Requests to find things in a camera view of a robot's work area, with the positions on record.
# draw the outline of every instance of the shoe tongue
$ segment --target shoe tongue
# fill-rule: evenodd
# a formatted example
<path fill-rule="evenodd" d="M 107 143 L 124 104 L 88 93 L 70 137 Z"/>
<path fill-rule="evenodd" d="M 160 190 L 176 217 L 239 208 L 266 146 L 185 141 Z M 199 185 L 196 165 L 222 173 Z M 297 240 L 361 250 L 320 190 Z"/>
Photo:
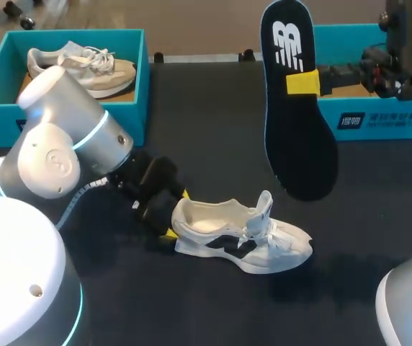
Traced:
<path fill-rule="evenodd" d="M 257 236 L 268 229 L 272 205 L 272 195 L 268 191 L 263 191 L 257 202 L 254 215 L 246 222 L 248 233 Z"/>
<path fill-rule="evenodd" d="M 78 61 L 79 63 L 88 62 L 89 59 L 83 57 L 84 49 L 84 47 L 77 45 L 75 42 L 68 41 L 67 44 L 61 49 L 62 52 L 57 58 L 57 64 L 61 66 L 67 58 Z"/>

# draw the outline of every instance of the beige sneaker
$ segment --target beige sneaker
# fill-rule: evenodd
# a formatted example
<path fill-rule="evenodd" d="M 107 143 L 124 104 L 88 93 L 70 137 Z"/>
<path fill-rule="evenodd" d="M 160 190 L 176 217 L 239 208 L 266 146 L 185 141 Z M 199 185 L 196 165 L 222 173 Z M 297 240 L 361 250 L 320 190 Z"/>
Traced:
<path fill-rule="evenodd" d="M 68 43 L 55 52 L 32 48 L 27 54 L 27 68 L 32 78 L 47 67 L 64 67 L 90 95 L 96 99 L 111 96 L 126 89 L 135 80 L 137 66 L 131 61 L 113 58 L 107 49 L 81 47 Z"/>

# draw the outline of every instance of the black insole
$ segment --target black insole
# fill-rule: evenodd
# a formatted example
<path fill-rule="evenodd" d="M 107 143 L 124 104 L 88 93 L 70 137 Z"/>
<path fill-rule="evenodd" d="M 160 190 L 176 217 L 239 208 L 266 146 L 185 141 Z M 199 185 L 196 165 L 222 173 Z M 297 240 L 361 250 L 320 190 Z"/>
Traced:
<path fill-rule="evenodd" d="M 265 148 L 274 174 L 298 200 L 320 200 L 337 179 L 336 139 L 314 94 L 288 95 L 286 76 L 315 66 L 310 13 L 297 0 L 279 0 L 265 11 L 261 46 L 267 81 Z"/>

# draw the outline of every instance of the yellow clip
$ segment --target yellow clip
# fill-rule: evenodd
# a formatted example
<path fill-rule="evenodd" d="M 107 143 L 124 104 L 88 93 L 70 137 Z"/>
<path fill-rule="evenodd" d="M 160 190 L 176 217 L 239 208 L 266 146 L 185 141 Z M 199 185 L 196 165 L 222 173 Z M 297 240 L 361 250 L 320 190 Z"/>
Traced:
<path fill-rule="evenodd" d="M 320 75 L 318 70 L 290 74 L 286 76 L 287 94 L 317 94 L 320 95 Z"/>

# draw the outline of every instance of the black n logo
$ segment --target black n logo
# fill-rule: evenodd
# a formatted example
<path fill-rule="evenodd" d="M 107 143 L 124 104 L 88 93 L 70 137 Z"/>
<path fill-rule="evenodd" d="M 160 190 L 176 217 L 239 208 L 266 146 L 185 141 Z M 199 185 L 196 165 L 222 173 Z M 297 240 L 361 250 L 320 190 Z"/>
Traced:
<path fill-rule="evenodd" d="M 253 251 L 257 247 L 257 245 L 254 240 L 248 240 L 245 243 L 242 243 L 240 247 L 238 247 L 239 241 L 240 239 L 236 236 L 219 236 L 209 244 L 206 244 L 206 246 L 210 247 L 211 249 L 223 248 L 225 252 L 241 260 L 249 252 Z"/>

